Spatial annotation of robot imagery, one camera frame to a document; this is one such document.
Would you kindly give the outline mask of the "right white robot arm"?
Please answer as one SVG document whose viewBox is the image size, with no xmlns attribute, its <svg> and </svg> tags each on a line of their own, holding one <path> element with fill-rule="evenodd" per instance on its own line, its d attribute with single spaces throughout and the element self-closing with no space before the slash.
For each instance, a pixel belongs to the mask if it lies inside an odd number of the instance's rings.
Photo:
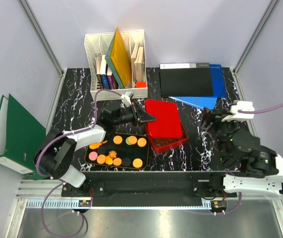
<svg viewBox="0 0 283 238">
<path fill-rule="evenodd" d="M 233 113 L 204 108 L 201 127 L 215 133 L 220 162 L 226 168 L 239 165 L 237 172 L 210 179 L 212 196 L 252 193 L 283 199 L 283 158 L 261 145 L 260 138 L 241 127 Z"/>
</svg>

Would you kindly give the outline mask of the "red tin box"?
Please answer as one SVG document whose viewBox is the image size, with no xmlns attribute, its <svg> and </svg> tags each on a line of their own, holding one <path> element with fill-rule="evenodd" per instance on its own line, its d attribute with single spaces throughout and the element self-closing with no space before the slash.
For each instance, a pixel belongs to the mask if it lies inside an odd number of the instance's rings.
<svg viewBox="0 0 283 238">
<path fill-rule="evenodd" d="M 176 148 L 181 145 L 184 145 L 188 141 L 188 135 L 183 125 L 181 125 L 182 133 L 183 133 L 182 137 L 178 139 L 176 138 L 174 139 L 172 138 L 153 138 L 150 136 L 149 130 L 146 125 L 144 126 L 144 128 L 149 138 L 150 144 L 153 148 L 153 151 L 156 154 L 167 151 L 169 149 Z"/>
</svg>

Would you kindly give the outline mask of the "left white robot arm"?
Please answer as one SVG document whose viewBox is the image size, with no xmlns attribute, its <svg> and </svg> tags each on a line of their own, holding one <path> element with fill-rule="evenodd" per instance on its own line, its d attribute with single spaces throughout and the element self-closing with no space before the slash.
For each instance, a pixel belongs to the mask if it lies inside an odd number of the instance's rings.
<svg viewBox="0 0 283 238">
<path fill-rule="evenodd" d="M 72 165 L 74 152 L 92 143 L 103 142 L 117 125 L 141 126 L 155 120 L 135 103 L 123 109 L 120 102 L 113 101 L 102 109 L 91 126 L 65 132 L 50 130 L 34 155 L 36 170 L 41 176 L 70 184 L 78 196 L 85 196 L 90 185 L 85 181 L 86 176 Z"/>
</svg>

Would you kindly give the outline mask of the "red tin lid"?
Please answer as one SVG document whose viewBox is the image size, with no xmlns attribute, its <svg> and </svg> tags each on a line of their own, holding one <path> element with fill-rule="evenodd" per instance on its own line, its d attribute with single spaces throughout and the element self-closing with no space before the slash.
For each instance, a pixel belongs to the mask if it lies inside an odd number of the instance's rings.
<svg viewBox="0 0 283 238">
<path fill-rule="evenodd" d="M 176 103 L 146 100 L 145 110 L 156 118 L 147 123 L 148 133 L 153 138 L 181 138 L 182 127 Z"/>
</svg>

